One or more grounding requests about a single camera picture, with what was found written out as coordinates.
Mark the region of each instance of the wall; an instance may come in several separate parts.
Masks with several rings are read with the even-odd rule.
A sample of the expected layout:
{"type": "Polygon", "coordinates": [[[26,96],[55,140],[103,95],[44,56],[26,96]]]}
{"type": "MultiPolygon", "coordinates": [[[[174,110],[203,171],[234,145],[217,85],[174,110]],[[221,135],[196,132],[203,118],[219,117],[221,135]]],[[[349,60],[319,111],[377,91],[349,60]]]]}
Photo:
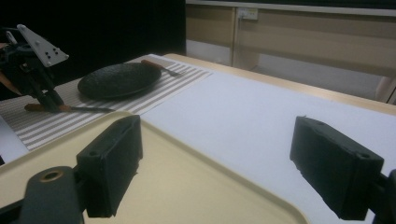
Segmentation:
{"type": "Polygon", "coordinates": [[[187,5],[187,39],[229,48],[231,64],[244,69],[264,54],[396,77],[395,17],[261,8],[257,21],[246,21],[235,11],[187,5]]]}

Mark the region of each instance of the striped tablecloth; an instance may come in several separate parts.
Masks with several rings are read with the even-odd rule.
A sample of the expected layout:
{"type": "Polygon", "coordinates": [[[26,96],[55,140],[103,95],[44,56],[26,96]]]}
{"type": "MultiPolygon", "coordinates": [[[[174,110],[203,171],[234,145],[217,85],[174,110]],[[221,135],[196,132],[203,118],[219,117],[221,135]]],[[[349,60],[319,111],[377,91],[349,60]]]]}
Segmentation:
{"type": "MultiPolygon", "coordinates": [[[[162,77],[152,89],[117,101],[97,101],[84,97],[78,92],[79,79],[60,85],[55,90],[61,95],[66,105],[107,107],[142,115],[166,99],[187,89],[190,85],[211,75],[210,71],[202,68],[173,62],[157,55],[143,56],[129,63],[140,62],[143,59],[159,63],[172,71],[183,71],[184,73],[180,77],[171,77],[163,72],[162,77]]],[[[31,96],[23,96],[2,101],[0,102],[0,115],[29,150],[41,147],[104,115],[103,113],[78,112],[57,114],[27,112],[24,110],[24,106],[27,104],[37,104],[37,100],[31,96]]]]}

